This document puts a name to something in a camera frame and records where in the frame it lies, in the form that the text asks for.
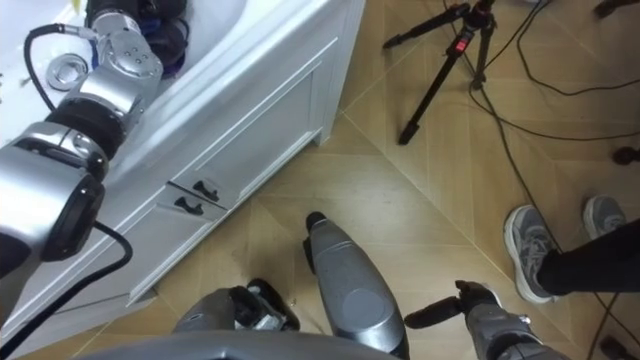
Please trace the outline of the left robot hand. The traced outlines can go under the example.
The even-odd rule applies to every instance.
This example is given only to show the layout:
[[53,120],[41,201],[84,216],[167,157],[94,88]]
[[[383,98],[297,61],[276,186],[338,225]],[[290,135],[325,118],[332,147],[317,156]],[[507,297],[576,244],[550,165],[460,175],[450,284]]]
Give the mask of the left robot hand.
[[85,24],[90,27],[106,10],[124,12],[140,27],[163,66],[162,79],[178,73],[186,59],[190,27],[184,19],[187,0],[88,0]]

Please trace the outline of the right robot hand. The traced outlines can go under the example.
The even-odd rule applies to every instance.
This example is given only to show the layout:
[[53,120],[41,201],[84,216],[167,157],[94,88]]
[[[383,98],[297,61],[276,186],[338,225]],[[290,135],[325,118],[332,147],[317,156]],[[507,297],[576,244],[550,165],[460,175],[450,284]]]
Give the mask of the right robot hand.
[[410,329],[435,326],[463,314],[468,317],[480,305],[500,306],[498,298],[489,288],[473,281],[456,280],[457,296],[449,296],[434,302],[404,317],[404,324]]

